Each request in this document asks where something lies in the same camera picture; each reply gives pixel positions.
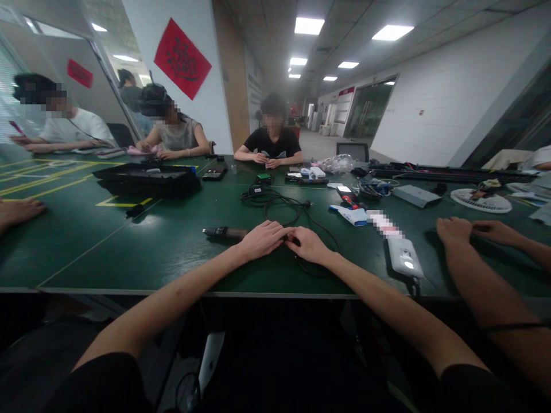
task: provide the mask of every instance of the gray box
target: gray box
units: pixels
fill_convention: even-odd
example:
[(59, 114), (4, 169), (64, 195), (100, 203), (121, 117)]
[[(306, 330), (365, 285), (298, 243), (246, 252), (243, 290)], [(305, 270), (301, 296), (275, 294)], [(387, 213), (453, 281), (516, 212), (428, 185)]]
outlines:
[(398, 186), (394, 188), (393, 194), (398, 198), (412, 203), (420, 208), (424, 208), (427, 204), (434, 203), (442, 199), (432, 192), (425, 191), (413, 185)]

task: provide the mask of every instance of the plastic bag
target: plastic bag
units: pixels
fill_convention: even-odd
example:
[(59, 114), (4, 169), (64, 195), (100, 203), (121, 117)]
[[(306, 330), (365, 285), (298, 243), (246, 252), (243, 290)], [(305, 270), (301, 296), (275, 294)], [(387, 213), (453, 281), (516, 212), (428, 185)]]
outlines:
[(319, 167), (324, 172), (346, 173), (354, 168), (354, 159), (348, 154), (340, 154), (334, 157), (324, 159), (318, 162)]

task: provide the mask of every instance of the white fan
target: white fan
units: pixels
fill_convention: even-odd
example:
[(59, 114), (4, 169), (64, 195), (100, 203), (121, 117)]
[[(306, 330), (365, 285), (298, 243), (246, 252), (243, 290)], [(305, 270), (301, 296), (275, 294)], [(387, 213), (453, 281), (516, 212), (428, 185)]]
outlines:
[(476, 201), (473, 201), (471, 200), (472, 189), (456, 189), (450, 193), (450, 196), (458, 204), (479, 211), (507, 213), (513, 209), (511, 203), (499, 195), (493, 195), (488, 198), (478, 198)]

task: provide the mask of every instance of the black chair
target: black chair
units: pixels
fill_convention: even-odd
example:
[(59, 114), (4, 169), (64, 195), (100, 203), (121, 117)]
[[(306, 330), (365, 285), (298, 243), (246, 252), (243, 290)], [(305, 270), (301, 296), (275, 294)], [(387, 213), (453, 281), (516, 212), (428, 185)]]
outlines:
[(366, 143), (337, 142), (337, 155), (348, 154), (360, 162), (369, 161), (369, 148)]
[(115, 141), (119, 147), (128, 148), (129, 146), (134, 146), (134, 140), (132, 139), (132, 134), (128, 126), (122, 123), (108, 123), (107, 127), (111, 131), (111, 135), (115, 138)]

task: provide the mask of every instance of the white cloth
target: white cloth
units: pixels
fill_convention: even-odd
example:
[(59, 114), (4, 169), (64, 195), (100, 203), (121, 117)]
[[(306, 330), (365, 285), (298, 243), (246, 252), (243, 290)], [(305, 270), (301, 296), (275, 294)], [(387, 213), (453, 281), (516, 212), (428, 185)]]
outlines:
[(94, 137), (108, 146), (118, 147), (103, 119), (81, 108), (77, 109), (75, 117), (70, 120), (48, 118), (40, 137), (49, 143), (92, 141)]
[(539, 148), (522, 164), (521, 170), (535, 169), (542, 163), (551, 162), (551, 145)]

